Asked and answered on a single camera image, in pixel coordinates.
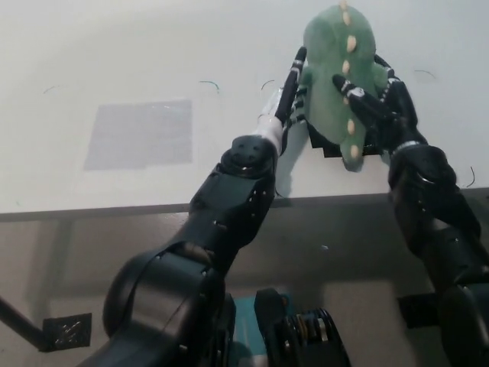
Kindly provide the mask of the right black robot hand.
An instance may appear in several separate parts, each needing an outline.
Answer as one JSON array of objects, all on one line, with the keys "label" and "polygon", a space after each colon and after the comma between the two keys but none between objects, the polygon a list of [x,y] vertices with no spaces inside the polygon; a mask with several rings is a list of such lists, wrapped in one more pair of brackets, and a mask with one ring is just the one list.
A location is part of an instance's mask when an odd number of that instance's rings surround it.
[{"label": "right black robot hand", "polygon": [[380,56],[374,65],[387,74],[387,86],[376,95],[335,74],[332,83],[348,100],[350,110],[374,135],[378,149],[395,155],[409,146],[426,145],[427,140],[417,129],[418,118],[413,100],[404,81]]}]

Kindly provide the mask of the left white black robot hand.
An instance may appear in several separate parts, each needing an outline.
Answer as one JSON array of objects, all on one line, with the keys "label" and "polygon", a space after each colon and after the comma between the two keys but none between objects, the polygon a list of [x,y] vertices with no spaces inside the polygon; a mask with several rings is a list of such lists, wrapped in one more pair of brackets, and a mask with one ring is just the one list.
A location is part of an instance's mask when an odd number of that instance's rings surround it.
[{"label": "left white black robot hand", "polygon": [[257,128],[253,132],[254,135],[259,135],[271,142],[278,157],[285,152],[287,147],[286,135],[290,128],[288,121],[293,112],[306,55],[306,48],[300,47],[283,86],[268,100],[257,119]]}]

